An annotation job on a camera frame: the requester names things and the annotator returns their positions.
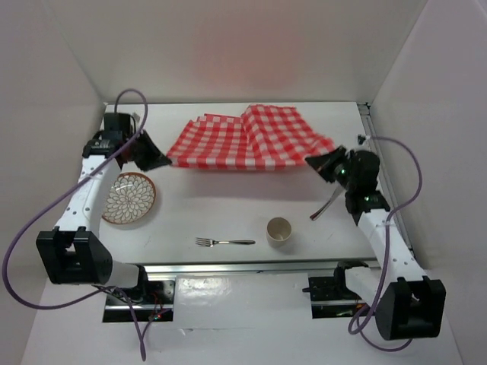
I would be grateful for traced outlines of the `red white checkered cloth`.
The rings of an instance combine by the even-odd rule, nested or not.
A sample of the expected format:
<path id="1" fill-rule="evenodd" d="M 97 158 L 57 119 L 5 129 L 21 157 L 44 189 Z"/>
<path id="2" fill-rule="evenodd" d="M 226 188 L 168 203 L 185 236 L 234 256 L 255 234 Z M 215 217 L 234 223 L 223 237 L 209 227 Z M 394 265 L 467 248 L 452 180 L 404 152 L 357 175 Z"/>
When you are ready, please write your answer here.
<path id="1" fill-rule="evenodd" d="M 250 104 L 240 116 L 206 113 L 189 121 L 167 152 L 173 167 L 271 171 L 301 167 L 335 149 L 293 106 Z"/>

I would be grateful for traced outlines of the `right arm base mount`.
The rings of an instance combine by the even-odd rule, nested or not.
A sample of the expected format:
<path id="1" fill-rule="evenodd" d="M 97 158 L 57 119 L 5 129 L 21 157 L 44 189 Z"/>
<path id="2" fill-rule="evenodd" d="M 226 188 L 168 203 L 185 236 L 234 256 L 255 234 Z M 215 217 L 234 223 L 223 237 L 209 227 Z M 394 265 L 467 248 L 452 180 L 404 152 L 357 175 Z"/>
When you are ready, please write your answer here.
<path id="1" fill-rule="evenodd" d="M 364 301 L 345 287 L 345 270 L 380 268 L 375 259 L 305 260 L 299 264 L 307 274 L 307 283 L 301 291 L 310 299 L 314 319 L 351 318 Z"/>

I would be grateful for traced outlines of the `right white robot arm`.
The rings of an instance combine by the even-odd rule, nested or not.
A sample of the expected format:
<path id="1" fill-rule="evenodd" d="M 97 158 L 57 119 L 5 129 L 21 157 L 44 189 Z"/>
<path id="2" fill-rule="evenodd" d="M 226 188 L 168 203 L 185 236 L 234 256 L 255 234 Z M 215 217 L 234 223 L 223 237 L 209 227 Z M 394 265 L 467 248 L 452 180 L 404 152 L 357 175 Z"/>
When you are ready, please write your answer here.
<path id="1" fill-rule="evenodd" d="M 378 187 L 379 157 L 339 147 L 307 164 L 328 183 L 338 183 L 345 207 L 368 239 L 380 274 L 362 262 L 340 262 L 332 280 L 335 295 L 357 294 L 374 315 L 386 341 L 435 338 L 441 330 L 446 289 L 417 263 L 393 223 L 391 208 Z"/>

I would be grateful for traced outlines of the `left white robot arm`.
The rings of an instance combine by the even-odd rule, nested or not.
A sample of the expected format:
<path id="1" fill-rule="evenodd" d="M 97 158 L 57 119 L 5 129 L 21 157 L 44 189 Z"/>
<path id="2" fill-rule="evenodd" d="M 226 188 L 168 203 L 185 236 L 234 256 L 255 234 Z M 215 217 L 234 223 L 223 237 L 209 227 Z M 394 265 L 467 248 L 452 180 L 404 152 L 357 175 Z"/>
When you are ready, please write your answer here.
<path id="1" fill-rule="evenodd" d="M 105 113 L 103 128 L 84 146 L 81 187 L 54 228 L 37 236 L 52 283 L 117 286 L 133 303 L 149 297 L 150 284 L 141 279 L 141 267 L 116 261 L 99 239 L 104 206 L 123 165 L 133 162 L 147 172 L 170 164 L 148 133 L 137 131 L 137 123 L 135 115 Z"/>

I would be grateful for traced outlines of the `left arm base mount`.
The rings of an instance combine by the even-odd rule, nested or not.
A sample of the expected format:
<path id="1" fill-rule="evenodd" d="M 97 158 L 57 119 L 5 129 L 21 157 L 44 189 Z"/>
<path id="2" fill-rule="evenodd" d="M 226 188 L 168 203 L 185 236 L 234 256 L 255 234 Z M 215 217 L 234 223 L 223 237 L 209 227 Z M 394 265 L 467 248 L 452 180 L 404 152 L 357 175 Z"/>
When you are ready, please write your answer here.
<path id="1" fill-rule="evenodd" d="M 147 280 L 134 288 L 123 289 L 135 312 L 138 321 L 172 322 L 173 300 L 176 289 L 175 278 Z M 103 309 L 104 323 L 127 323 L 132 315 L 127 299 L 117 290 L 108 290 Z"/>

